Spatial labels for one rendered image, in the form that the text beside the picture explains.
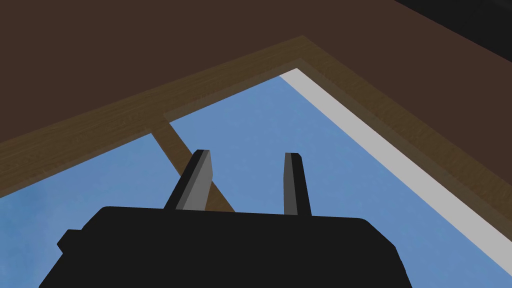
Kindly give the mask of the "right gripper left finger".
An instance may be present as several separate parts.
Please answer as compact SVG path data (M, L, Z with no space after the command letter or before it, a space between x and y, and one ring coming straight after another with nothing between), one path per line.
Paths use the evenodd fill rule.
M198 149L192 154L164 209L204 211L212 180L211 153Z

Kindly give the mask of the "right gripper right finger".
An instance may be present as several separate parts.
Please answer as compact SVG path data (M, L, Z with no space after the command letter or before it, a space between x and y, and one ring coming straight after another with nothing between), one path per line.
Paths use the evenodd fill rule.
M299 153L286 152L283 171L284 214L311 217L304 165Z

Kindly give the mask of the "wooden framed window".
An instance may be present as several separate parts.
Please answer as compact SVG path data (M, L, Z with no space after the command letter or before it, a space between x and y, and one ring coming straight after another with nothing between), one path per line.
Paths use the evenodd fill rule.
M305 160L312 211L363 217L403 256L413 288L512 288L472 239L512 237L512 193L462 149L297 37L0 143L0 288L36 288L58 234L103 205L163 205L192 150L212 151L208 207L281 213L283 153Z

